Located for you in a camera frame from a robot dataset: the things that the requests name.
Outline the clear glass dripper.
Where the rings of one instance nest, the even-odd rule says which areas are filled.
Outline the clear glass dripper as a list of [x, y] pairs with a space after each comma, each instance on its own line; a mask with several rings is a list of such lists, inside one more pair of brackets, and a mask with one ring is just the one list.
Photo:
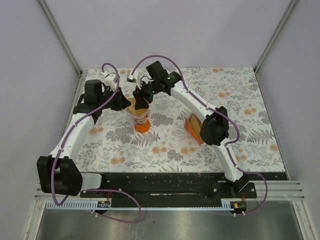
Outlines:
[[148, 120], [148, 108], [136, 110], [134, 107], [128, 107], [127, 112], [129, 116], [133, 119], [134, 124], [143, 125]]

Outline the orange glass carafe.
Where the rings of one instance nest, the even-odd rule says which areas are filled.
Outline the orange glass carafe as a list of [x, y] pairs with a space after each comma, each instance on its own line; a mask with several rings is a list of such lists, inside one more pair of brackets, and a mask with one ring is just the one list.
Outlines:
[[149, 131], [151, 127], [150, 121], [147, 119], [144, 122], [135, 122], [134, 123], [134, 129], [138, 132], [138, 133], [146, 133]]

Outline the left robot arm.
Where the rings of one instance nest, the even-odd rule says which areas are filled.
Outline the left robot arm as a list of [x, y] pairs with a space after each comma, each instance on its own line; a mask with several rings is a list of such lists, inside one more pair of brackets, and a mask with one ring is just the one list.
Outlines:
[[48, 156], [40, 156], [37, 160], [42, 192], [77, 196], [81, 191], [91, 189], [98, 198], [106, 196], [109, 186], [102, 181], [102, 175], [81, 173], [75, 160], [102, 111], [122, 111], [130, 105], [118, 84], [105, 84], [97, 79], [86, 81], [84, 93], [73, 109], [71, 122], [60, 142]]

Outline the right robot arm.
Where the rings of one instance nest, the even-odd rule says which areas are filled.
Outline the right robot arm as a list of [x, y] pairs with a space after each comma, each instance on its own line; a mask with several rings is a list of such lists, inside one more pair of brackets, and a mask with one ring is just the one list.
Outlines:
[[234, 124], [234, 122], [228, 117], [226, 108], [223, 106], [217, 108], [192, 92], [180, 70], [169, 73], [158, 60], [147, 66], [146, 70], [151, 77], [149, 82], [142, 81], [135, 74], [136, 68], [128, 76], [130, 81], [136, 82], [136, 89], [133, 92], [135, 109], [146, 108], [153, 101], [154, 95], [161, 92], [183, 103], [202, 123], [200, 137], [207, 145], [213, 146], [218, 156], [225, 178], [229, 181], [228, 194], [233, 198], [243, 195], [248, 181], [244, 173], [239, 170], [235, 154], [229, 147], [233, 143], [229, 140], [229, 123]]

